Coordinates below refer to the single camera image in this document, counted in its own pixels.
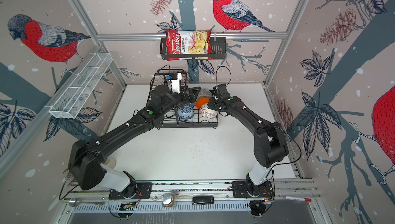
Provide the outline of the orange plastic bowl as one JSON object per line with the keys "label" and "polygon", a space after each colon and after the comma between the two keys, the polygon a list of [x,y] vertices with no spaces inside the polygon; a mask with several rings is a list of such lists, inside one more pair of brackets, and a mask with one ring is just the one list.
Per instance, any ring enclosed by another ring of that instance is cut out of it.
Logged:
{"label": "orange plastic bowl", "polygon": [[196,102],[196,108],[197,108],[198,110],[200,110],[201,107],[202,107],[205,103],[208,103],[209,101],[210,101],[210,98],[208,98],[208,97],[199,98],[199,99],[197,100],[197,102]]}

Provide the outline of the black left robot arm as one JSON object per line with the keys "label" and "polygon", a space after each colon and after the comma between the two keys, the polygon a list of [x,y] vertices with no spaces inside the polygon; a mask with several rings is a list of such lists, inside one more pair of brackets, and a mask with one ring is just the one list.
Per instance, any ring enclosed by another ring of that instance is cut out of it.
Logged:
{"label": "black left robot arm", "polygon": [[135,179],[126,171],[105,169],[102,164],[120,147],[161,123],[167,112],[193,103],[200,87],[181,87],[174,91],[168,85],[158,85],[150,91],[146,106],[131,119],[112,131],[91,141],[79,140],[72,146],[68,169],[78,186],[91,190],[101,186],[131,198],[137,191]]}

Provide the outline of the green grey patterned bowl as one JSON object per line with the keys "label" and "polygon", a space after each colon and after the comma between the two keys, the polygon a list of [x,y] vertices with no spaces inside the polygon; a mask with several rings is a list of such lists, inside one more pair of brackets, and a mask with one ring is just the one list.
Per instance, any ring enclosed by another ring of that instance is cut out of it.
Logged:
{"label": "green grey patterned bowl", "polygon": [[203,97],[210,98],[210,97],[212,97],[212,96],[213,96],[213,94],[210,92],[209,89],[202,88],[202,89],[199,91],[198,95],[197,95],[197,99],[200,99],[200,98],[203,98]]}

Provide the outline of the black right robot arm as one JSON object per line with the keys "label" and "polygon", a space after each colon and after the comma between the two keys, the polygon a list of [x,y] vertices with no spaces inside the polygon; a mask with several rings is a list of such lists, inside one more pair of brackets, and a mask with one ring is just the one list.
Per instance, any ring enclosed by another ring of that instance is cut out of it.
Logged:
{"label": "black right robot arm", "polygon": [[214,97],[210,98],[208,108],[234,117],[252,133],[256,162],[247,174],[246,181],[253,187],[263,185],[273,167],[289,154],[281,125],[263,119],[249,109],[239,97],[231,96],[226,84],[214,87]]}

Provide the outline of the blue floral bowl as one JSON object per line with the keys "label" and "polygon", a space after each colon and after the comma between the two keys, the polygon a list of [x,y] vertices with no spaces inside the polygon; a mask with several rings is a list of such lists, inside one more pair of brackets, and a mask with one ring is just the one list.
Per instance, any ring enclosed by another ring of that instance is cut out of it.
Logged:
{"label": "blue floral bowl", "polygon": [[190,106],[183,106],[177,109],[177,117],[181,120],[191,120],[194,117],[194,110]]}

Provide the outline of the white brown patterned bowl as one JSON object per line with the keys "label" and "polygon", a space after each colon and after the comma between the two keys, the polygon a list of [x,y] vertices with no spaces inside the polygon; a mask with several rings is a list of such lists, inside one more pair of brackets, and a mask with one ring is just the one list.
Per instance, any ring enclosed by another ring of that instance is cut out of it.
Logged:
{"label": "white brown patterned bowl", "polygon": [[216,110],[208,108],[208,103],[204,103],[201,106],[200,111],[201,114],[208,119],[213,119],[218,115],[218,112]]}

